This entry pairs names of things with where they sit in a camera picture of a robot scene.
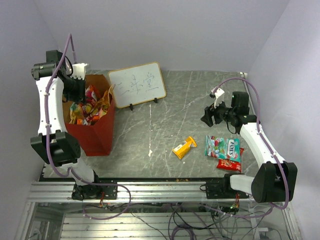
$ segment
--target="gray marble table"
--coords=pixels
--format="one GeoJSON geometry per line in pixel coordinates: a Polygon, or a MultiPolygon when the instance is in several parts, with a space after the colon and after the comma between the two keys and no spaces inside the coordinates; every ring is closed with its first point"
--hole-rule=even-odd
{"type": "MultiPolygon", "coordinates": [[[[104,74],[108,71],[92,71],[104,74]]],[[[227,171],[217,169],[218,160],[205,156],[205,136],[240,138],[244,148],[242,172],[255,176],[258,164],[246,142],[231,134],[225,122],[208,127],[200,121],[204,109],[213,103],[209,92],[222,80],[239,77],[236,72],[219,71],[162,71],[167,95],[158,103],[145,102],[117,109],[114,121],[112,151],[109,156],[86,156],[83,160],[105,178],[190,178],[222,177],[227,171]],[[188,136],[197,147],[183,159],[172,152],[188,136]]],[[[245,91],[240,80],[222,86],[225,103],[231,104],[233,91],[245,91]]],[[[44,168],[45,178],[56,177],[49,166],[44,168]]]]}

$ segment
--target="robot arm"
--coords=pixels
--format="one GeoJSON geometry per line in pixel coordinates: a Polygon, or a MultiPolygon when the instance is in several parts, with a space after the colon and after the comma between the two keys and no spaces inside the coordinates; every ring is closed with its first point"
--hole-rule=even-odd
{"type": "Polygon", "coordinates": [[[235,128],[235,133],[240,134],[249,145],[259,167],[255,177],[244,174],[232,174],[229,177],[230,187],[233,190],[242,191],[253,196],[258,203],[284,202],[286,198],[284,180],[279,166],[274,158],[279,160],[288,183],[289,201],[292,200],[297,178],[297,167],[294,163],[288,163],[280,156],[271,145],[263,132],[261,124],[257,129],[257,117],[249,114],[249,95],[246,92],[233,92],[231,107],[226,107],[224,91],[218,88],[210,97],[216,98],[215,102],[204,109],[201,118],[209,127],[222,121],[230,123],[235,128]]]}
{"type": "MultiPolygon", "coordinates": [[[[35,64],[31,73],[36,80],[36,86],[40,99],[40,124],[38,136],[31,138],[32,148],[40,157],[50,164],[47,155],[47,125],[46,125],[46,108],[45,94],[46,87],[50,78],[58,65],[62,53],[57,50],[46,52],[46,62],[35,64]]],[[[54,166],[61,167],[64,170],[72,168],[70,175],[75,180],[75,192],[72,194],[73,199],[82,200],[83,198],[96,198],[100,195],[101,189],[98,186],[88,186],[74,176],[75,173],[82,180],[89,183],[99,181],[95,172],[88,167],[80,158],[81,148],[78,140],[68,134],[63,116],[63,96],[66,100],[76,103],[84,103],[85,98],[85,76],[88,64],[77,63],[72,66],[73,73],[67,75],[66,62],[63,61],[56,78],[53,79],[48,91],[48,112],[49,112],[49,148],[54,166]]]]}

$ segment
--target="yellow snack bar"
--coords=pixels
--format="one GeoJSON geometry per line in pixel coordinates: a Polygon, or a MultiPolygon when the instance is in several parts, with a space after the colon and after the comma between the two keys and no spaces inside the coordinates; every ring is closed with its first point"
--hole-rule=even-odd
{"type": "Polygon", "coordinates": [[[172,149],[172,151],[175,155],[177,155],[179,159],[182,159],[184,155],[186,155],[186,153],[189,152],[190,148],[194,148],[196,146],[197,144],[195,140],[191,136],[189,136],[186,140],[183,141],[182,144],[172,149]]]}

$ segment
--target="whiteboard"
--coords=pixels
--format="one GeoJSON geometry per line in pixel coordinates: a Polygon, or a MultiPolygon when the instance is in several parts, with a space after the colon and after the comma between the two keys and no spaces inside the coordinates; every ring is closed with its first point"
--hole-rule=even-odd
{"type": "Polygon", "coordinates": [[[117,108],[164,98],[167,93],[157,62],[133,66],[108,73],[114,85],[113,94],[117,108]]]}

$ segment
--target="candy package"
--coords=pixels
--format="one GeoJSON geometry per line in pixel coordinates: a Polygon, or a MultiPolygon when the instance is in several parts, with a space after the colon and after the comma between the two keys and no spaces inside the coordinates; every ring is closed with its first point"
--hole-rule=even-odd
{"type": "Polygon", "coordinates": [[[99,91],[95,86],[90,85],[85,90],[85,104],[73,103],[70,107],[71,124],[78,125],[93,125],[103,115],[105,115],[109,108],[108,91],[106,91],[101,98],[99,91]]]}
{"type": "Polygon", "coordinates": [[[228,159],[240,162],[240,142],[238,138],[229,139],[215,136],[205,136],[206,156],[218,159],[228,159]]]}
{"type": "MultiPolygon", "coordinates": [[[[244,148],[240,148],[240,157],[244,152],[244,148]]],[[[240,161],[232,161],[229,159],[219,159],[219,163],[216,166],[217,169],[231,170],[231,171],[239,171],[241,173],[241,162],[240,161]]]]}

